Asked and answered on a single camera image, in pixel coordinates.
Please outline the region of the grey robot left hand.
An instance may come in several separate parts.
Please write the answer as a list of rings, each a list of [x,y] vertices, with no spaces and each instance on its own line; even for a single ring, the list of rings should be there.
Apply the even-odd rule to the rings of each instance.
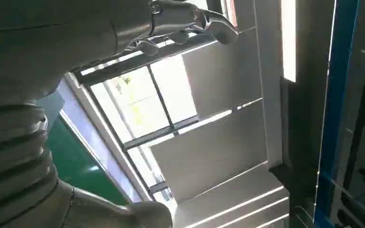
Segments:
[[[0,228],[170,228],[168,208],[119,206],[63,182],[45,146],[36,101],[69,70],[137,49],[151,37],[176,43],[209,32],[222,44],[237,29],[221,14],[177,0],[0,0]]]

